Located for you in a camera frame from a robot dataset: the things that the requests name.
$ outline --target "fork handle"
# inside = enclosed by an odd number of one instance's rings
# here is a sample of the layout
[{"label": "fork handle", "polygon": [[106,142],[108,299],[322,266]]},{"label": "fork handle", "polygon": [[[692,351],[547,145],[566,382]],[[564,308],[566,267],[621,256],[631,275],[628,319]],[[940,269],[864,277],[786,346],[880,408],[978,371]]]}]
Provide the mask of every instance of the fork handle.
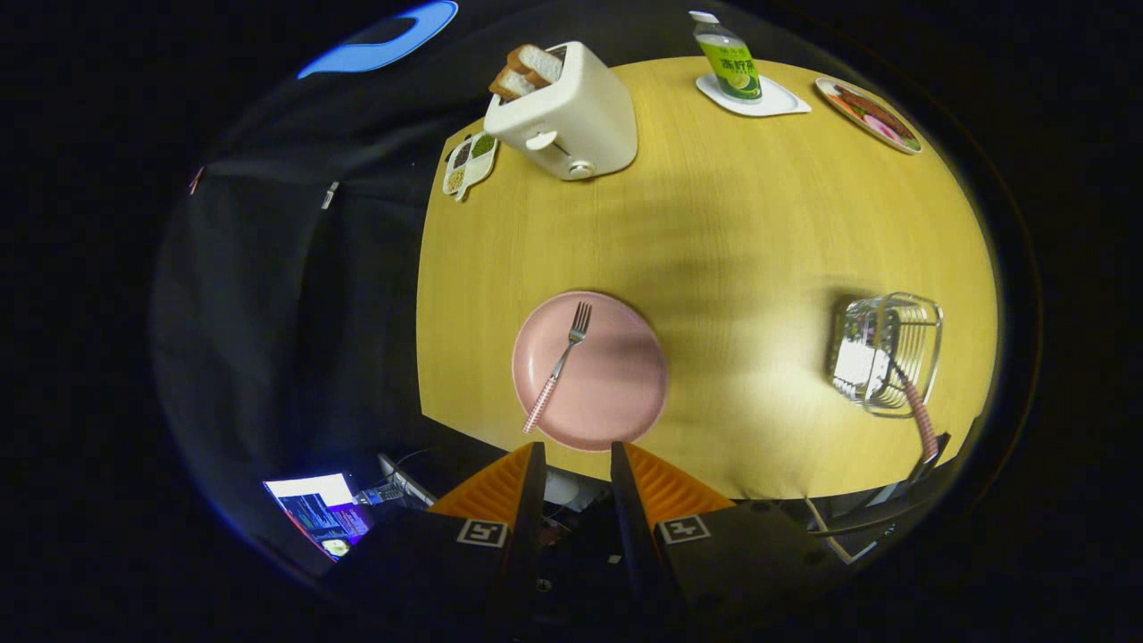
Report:
[{"label": "fork handle", "polygon": [[928,417],[928,411],[925,409],[925,402],[921,401],[921,395],[909,380],[903,380],[901,383],[904,385],[905,397],[909,399],[909,407],[913,410],[913,418],[917,420],[917,428],[921,433],[921,451],[924,453],[921,461],[929,463],[937,457],[940,449],[937,448],[936,434],[933,432],[933,420]]},{"label": "fork handle", "polygon": [[547,378],[547,384],[544,385],[544,391],[539,392],[539,397],[536,399],[536,404],[531,407],[531,413],[528,413],[528,419],[523,423],[523,433],[530,434],[531,428],[539,424],[539,417],[544,413],[544,408],[547,407],[547,400],[552,397],[552,392],[555,389],[555,377],[552,376]]}]

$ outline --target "wire basket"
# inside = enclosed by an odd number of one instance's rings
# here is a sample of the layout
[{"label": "wire basket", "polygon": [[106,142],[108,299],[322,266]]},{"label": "wire basket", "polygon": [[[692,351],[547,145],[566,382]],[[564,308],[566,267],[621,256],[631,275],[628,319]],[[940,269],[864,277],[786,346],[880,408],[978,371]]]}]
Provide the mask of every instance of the wire basket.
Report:
[{"label": "wire basket", "polygon": [[857,299],[839,315],[831,355],[833,387],[882,418],[912,418],[896,362],[928,403],[941,354],[944,314],[910,292]]}]

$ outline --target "plastic bottle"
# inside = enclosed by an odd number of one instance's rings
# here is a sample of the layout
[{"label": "plastic bottle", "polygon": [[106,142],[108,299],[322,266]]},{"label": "plastic bottle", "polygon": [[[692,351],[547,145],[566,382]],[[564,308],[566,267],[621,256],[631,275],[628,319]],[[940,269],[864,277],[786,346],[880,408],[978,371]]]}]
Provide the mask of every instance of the plastic bottle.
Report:
[{"label": "plastic bottle", "polygon": [[736,101],[757,102],[762,98],[754,58],[741,38],[719,24],[706,11],[690,11],[695,25],[695,40],[706,55],[722,93]]}]

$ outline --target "bread slice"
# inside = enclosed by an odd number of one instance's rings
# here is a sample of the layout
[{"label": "bread slice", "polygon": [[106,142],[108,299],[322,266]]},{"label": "bread slice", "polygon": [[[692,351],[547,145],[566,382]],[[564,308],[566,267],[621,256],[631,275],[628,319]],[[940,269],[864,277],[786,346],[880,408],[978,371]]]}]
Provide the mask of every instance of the bread slice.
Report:
[{"label": "bread slice", "polygon": [[560,79],[563,61],[535,45],[520,45],[507,55],[507,66],[523,74],[537,88],[547,87]]},{"label": "bread slice", "polygon": [[496,74],[496,80],[488,86],[488,90],[496,94],[505,103],[514,101],[520,96],[527,96],[536,90],[536,86],[528,82],[523,74],[512,71],[509,67],[501,70]]}]

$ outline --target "plate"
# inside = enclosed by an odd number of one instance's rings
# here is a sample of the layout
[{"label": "plate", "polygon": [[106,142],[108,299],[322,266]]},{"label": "plate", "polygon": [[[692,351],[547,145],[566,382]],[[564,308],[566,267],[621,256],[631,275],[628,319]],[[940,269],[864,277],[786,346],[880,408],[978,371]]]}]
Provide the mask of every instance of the plate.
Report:
[{"label": "plate", "polygon": [[[881,140],[895,150],[901,150],[906,154],[920,153],[921,142],[917,138],[917,128],[905,122],[903,118],[893,114],[893,112],[887,110],[885,104],[880,101],[866,96],[862,90],[853,87],[852,85],[846,85],[845,82],[833,80],[832,78],[818,78],[814,83],[817,86],[817,90],[825,96],[826,103],[833,105],[839,112],[846,114],[849,120],[860,124],[863,129],[872,134],[878,140]],[[863,110],[861,110],[861,107],[855,107],[854,105],[842,101],[842,91],[855,94],[858,97],[873,103],[873,105],[879,107],[881,111],[898,120],[898,127],[904,129],[909,135],[906,136],[905,132],[895,131],[895,128],[890,127],[890,123],[879,119],[874,114],[862,113]]]},{"label": "plate", "polygon": [[807,104],[806,101],[794,96],[789,89],[782,87],[765,75],[759,75],[758,82],[762,88],[762,98],[760,101],[746,103],[743,101],[735,101],[724,94],[722,90],[719,89],[718,78],[716,78],[713,73],[701,75],[697,80],[695,80],[695,85],[703,94],[706,94],[706,97],[732,112],[740,113],[742,115],[777,115],[810,111],[809,104]]},{"label": "plate", "polygon": [[608,451],[636,442],[666,405],[666,357],[647,321],[625,303],[600,292],[570,291],[539,305],[512,349],[512,380],[525,417],[568,346],[576,304],[591,304],[588,337],[572,349],[539,431],[578,451]]}]

